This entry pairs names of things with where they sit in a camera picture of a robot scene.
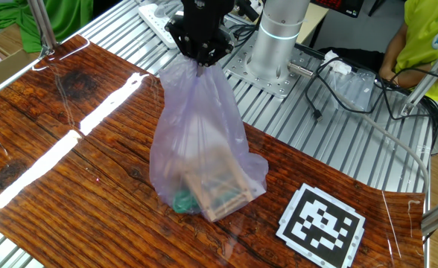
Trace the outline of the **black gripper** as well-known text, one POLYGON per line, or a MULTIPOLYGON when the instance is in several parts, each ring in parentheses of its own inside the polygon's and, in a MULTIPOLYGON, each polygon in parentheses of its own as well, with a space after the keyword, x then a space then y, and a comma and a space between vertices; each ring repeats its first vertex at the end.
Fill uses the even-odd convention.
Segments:
POLYGON ((170 19, 165 30, 173 37, 180 52, 197 64, 197 77, 206 68, 232 53, 236 39, 230 29, 220 26, 223 17, 235 6, 234 0, 182 0, 183 18, 170 19), (196 42, 200 46, 200 63, 196 42))

